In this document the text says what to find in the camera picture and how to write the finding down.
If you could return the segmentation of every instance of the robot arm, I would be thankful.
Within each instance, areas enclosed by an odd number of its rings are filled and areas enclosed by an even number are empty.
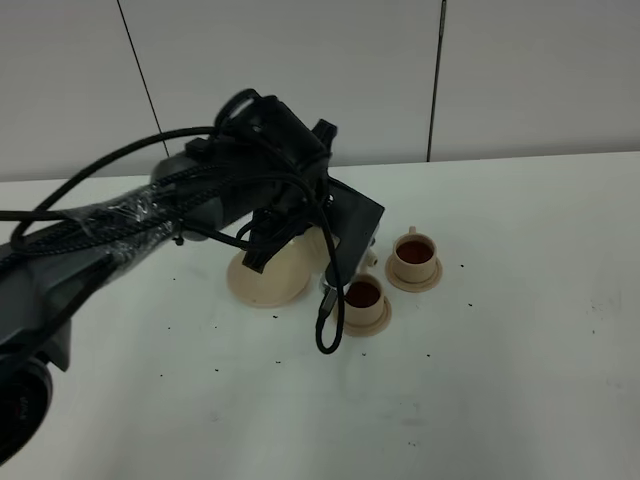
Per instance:
[[[68,368],[71,316],[168,240],[235,245],[246,251],[244,265],[262,272],[292,238],[322,227],[332,261],[316,341],[323,353],[337,348],[342,324],[327,348],[324,320],[344,301],[342,290],[373,243],[384,208],[328,176],[336,127],[320,120],[309,130],[276,97],[240,92],[211,130],[161,161],[150,185],[98,205],[47,212],[61,221],[28,236],[22,236],[28,223],[21,225],[0,247],[0,464],[46,415],[47,364]],[[50,199],[34,216],[46,218]],[[249,213],[241,229],[250,232],[248,242],[220,233]],[[335,250],[332,236],[340,240]]]

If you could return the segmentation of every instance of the plastic wrap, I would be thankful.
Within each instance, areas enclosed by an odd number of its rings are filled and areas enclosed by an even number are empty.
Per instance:
[[[106,202],[67,210],[65,215],[78,222],[87,237],[92,240],[117,234],[124,228],[142,222],[159,221],[157,225],[139,233],[94,247],[110,254],[118,264],[117,270],[109,278],[109,281],[112,281],[138,265],[167,240],[173,238],[178,231],[178,221],[170,219],[172,216],[169,207],[163,205],[161,199],[162,189],[149,185]]]

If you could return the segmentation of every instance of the beige saucer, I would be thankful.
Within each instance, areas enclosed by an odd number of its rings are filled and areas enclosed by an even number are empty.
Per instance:
[[[311,271],[295,244],[280,250],[262,274],[242,265],[239,252],[227,268],[227,285],[238,300],[252,307],[279,307],[294,300],[309,284]]]
[[[350,337],[372,337],[387,328],[389,322],[391,322],[391,313],[391,303],[389,303],[389,299],[387,297],[384,297],[384,310],[378,320],[371,325],[352,325],[347,322],[345,315],[344,333]],[[338,321],[338,305],[333,309],[333,320]]]
[[[393,255],[390,255],[387,259],[387,263],[385,265],[385,274],[387,275],[387,280],[394,287],[399,288],[400,290],[404,290],[405,292],[411,293],[420,293],[426,292],[427,290],[431,290],[433,287],[440,283],[440,279],[442,278],[442,263],[439,258],[436,258],[436,268],[429,278],[422,282],[418,283],[408,283],[403,280],[400,280],[398,276],[393,271]]]

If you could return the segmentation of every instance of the brown liquid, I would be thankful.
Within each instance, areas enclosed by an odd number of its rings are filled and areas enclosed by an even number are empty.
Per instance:
[[[396,253],[400,259],[413,264],[425,263],[433,257],[431,247],[418,240],[403,243],[396,249]]]
[[[367,308],[380,298],[380,291],[370,283],[356,282],[351,285],[344,299],[352,307]]]

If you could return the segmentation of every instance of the white wall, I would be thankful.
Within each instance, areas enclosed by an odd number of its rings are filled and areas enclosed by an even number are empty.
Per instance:
[[[640,149],[638,0],[451,0],[433,160]]]
[[[162,129],[234,93],[339,127],[335,163],[424,161],[440,0],[123,0]],[[180,149],[183,141],[172,143]]]
[[[2,0],[0,180],[68,176],[157,132],[115,0]],[[164,156],[149,148],[110,171]]]

